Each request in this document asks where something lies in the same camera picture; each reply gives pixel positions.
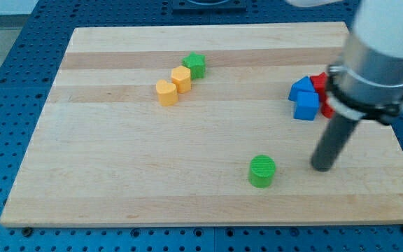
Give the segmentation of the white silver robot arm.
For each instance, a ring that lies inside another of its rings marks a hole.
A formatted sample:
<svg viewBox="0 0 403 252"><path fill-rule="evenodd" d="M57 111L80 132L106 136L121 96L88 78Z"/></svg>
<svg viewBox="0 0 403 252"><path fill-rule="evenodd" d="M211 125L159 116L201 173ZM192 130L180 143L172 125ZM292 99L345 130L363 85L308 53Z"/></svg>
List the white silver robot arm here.
<svg viewBox="0 0 403 252"><path fill-rule="evenodd" d="M349 120L389 125L403 113L403 0L362 0L337 61L327 103Z"/></svg>

